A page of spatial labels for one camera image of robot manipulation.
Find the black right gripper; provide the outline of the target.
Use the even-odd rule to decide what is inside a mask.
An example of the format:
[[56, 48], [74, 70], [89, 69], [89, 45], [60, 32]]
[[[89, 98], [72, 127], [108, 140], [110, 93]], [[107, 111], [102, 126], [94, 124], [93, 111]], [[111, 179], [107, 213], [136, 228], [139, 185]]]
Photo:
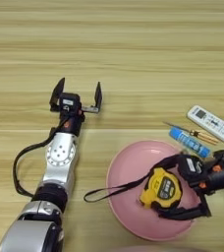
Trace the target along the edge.
[[[162, 159], [156, 163], [152, 168], [163, 168], [169, 170], [179, 167], [181, 155], [173, 155]], [[206, 202], [204, 195], [212, 195], [215, 191], [224, 189], [224, 157], [215, 158], [211, 161], [202, 161], [197, 159], [195, 161], [196, 167], [196, 187], [195, 191], [199, 195], [200, 202], [196, 207], [185, 209], [159, 209], [157, 211], [161, 218], [172, 221], [189, 221], [200, 217], [210, 217], [211, 211]]]

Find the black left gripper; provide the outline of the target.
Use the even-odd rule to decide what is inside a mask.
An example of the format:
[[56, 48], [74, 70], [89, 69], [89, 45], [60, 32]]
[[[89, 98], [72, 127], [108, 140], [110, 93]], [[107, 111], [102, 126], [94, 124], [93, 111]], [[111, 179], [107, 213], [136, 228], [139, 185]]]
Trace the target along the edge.
[[85, 120], [84, 112], [98, 113], [101, 108], [102, 102], [102, 90], [100, 83], [97, 83], [95, 94], [94, 94], [94, 105], [83, 106], [82, 109], [77, 110], [63, 110], [59, 109], [59, 98], [63, 92], [65, 85], [65, 78], [62, 78], [55, 86], [51, 98], [49, 100], [50, 110], [52, 112], [60, 113], [59, 125], [56, 127], [57, 132], [73, 134], [76, 137], [80, 135], [82, 124]]

